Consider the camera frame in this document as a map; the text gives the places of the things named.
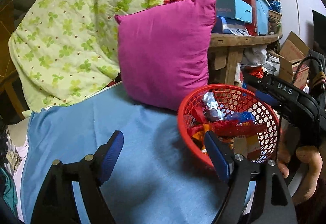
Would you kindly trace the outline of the person right hand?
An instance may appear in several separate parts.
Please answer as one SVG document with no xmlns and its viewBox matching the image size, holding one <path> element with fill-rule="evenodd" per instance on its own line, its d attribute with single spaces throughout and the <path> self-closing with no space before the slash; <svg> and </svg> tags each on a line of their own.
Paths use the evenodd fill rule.
<svg viewBox="0 0 326 224">
<path fill-rule="evenodd" d="M 325 141 L 319 147 L 297 147 L 300 136 L 298 128 L 288 122 L 281 128 L 277 166 L 290 182 L 289 192 L 294 205 L 299 205 L 314 195 L 318 180 L 325 179 Z"/>
</svg>

